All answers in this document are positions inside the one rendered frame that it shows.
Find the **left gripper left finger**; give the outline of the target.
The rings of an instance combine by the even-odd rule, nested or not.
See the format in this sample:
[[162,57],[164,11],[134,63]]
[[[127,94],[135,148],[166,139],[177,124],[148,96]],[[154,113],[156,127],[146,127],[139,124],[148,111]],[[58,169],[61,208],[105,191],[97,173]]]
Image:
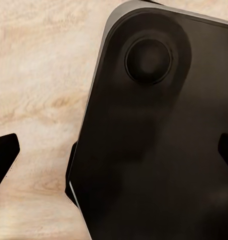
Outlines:
[[19,141],[15,133],[0,137],[0,183],[4,179],[19,152]]

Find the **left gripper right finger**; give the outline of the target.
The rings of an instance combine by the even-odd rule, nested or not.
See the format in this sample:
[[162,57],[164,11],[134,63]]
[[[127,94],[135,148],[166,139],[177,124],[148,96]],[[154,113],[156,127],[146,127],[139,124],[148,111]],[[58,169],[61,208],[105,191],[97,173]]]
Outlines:
[[228,165],[228,133],[222,133],[219,144],[218,144],[218,152]]

